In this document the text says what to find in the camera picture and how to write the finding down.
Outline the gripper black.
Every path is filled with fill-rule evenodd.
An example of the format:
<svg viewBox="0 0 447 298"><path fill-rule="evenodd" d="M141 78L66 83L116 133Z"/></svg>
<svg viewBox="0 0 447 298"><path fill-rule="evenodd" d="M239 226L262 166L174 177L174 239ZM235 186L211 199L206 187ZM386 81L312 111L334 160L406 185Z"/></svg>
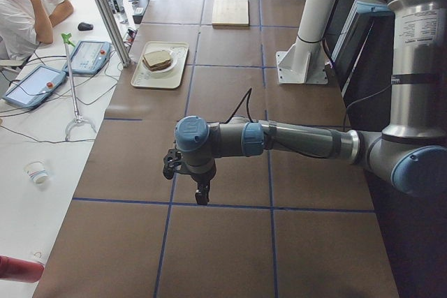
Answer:
<svg viewBox="0 0 447 298"><path fill-rule="evenodd" d="M198 205L207 205L209 202L209 186L216 174L216 169L212 168L204 173L192 173L191 178L197 183L195 199Z"/></svg>

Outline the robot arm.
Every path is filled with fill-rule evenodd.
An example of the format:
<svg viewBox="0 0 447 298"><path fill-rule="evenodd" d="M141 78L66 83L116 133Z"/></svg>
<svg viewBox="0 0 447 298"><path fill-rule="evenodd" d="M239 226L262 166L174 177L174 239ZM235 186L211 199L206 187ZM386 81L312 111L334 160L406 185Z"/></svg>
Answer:
<svg viewBox="0 0 447 298"><path fill-rule="evenodd" d="M359 13L394 17L393 69L380 102L368 97L381 130L336 131L232 115L221 123L189 116L175 127L163 175L189 175L196 202L209 201L218 158L291 151L360 165L402 193L446 190L446 0L356 0Z"/></svg>

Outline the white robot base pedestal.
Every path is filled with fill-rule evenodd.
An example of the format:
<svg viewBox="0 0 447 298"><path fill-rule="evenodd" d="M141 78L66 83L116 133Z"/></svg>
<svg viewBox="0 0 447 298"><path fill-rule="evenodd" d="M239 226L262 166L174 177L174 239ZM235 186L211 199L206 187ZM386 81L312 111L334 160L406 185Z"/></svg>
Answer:
<svg viewBox="0 0 447 298"><path fill-rule="evenodd" d="M306 0L294 44L276 53L280 84L327 84L321 41L330 15L330 0Z"/></svg>

